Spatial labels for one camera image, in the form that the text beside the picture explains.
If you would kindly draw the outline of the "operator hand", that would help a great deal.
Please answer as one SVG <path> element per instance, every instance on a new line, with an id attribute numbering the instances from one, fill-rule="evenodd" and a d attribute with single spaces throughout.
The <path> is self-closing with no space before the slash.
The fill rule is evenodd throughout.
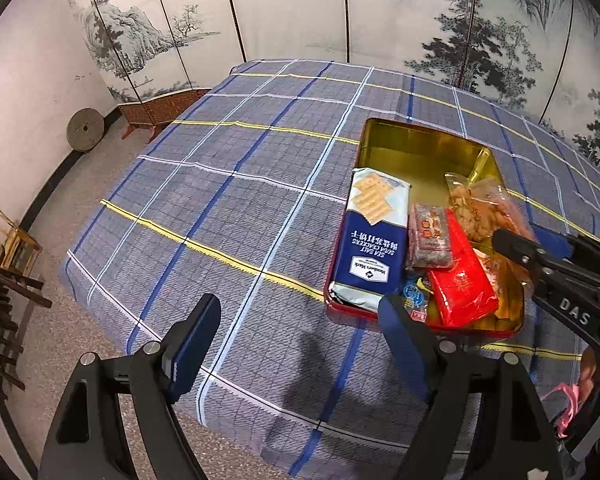
<path id="1" fill-rule="evenodd" d="M 580 376 L 578 380 L 580 402 L 584 402 L 594 388 L 600 384 L 600 364 L 594 350 L 588 347 L 584 350 L 580 361 Z"/>

